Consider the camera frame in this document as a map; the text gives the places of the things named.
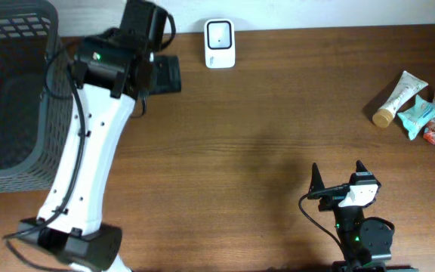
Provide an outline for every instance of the white wall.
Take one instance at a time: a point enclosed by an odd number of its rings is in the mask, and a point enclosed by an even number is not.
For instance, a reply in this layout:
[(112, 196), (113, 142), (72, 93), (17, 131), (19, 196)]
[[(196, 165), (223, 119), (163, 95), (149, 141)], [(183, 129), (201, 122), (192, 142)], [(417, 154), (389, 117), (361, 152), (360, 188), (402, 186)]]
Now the white wall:
[[(50, 0), (60, 34), (83, 36), (118, 26), (124, 0)], [(435, 23), (435, 0), (154, 0), (177, 32), (201, 32), (205, 19), (229, 17), (236, 30)]]

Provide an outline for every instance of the plastic crate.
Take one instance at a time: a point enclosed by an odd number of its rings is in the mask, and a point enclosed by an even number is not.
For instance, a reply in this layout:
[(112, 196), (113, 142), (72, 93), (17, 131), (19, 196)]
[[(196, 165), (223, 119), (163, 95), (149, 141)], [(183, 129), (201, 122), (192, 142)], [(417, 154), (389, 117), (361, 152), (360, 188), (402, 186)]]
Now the plastic crate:
[[(43, 92), (46, 59), (61, 46), (57, 28), (49, 2), (0, 2), (0, 192), (48, 189), (56, 175), (73, 105)], [(68, 60), (62, 54), (48, 73), (65, 96)]]

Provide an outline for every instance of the teal packet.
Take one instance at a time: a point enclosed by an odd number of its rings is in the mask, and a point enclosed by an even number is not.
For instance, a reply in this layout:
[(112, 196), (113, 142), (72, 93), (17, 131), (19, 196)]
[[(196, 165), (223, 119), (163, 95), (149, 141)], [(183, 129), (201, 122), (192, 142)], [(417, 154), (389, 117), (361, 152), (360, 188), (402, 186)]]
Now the teal packet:
[(397, 113), (404, 128), (409, 131), (409, 139), (414, 140), (419, 131), (435, 117), (435, 104), (415, 95), (415, 105), (402, 113)]

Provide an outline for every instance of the wooden table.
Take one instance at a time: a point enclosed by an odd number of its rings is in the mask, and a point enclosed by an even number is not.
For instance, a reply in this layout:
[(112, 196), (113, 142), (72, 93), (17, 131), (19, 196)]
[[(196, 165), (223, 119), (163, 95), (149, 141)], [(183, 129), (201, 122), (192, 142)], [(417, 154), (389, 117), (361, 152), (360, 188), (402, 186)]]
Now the wooden table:
[[(396, 225), (393, 260), (435, 272), (435, 146), (371, 115), (408, 70), (435, 87), (435, 26), (238, 32), (236, 66), (209, 70), (202, 34), (179, 35), (181, 94), (151, 97), (128, 122), (104, 221), (122, 227), (134, 269), (265, 270), (341, 254), (299, 211), (311, 165), (326, 186), (361, 159), (383, 187), (365, 210)], [(46, 192), (0, 194), (0, 237), (35, 216)], [(328, 229), (332, 213), (304, 208)], [(32, 249), (32, 260), (56, 265)], [(0, 271), (30, 270), (0, 240)]]

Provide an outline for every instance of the group of packaged items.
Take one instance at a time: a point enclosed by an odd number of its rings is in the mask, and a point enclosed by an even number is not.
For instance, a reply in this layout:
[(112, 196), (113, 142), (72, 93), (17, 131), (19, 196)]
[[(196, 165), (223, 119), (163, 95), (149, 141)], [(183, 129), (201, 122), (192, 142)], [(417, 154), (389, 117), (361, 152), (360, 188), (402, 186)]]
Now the group of packaged items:
[[(424, 139), (435, 145), (435, 92), (432, 103), (417, 94), (426, 86), (427, 82), (404, 71), (389, 99), (374, 114), (372, 121), (378, 127), (386, 128), (398, 115), (404, 128), (409, 132), (410, 140), (414, 140), (419, 131), (426, 126)], [(414, 95), (415, 105), (404, 112), (397, 113), (399, 108)]]

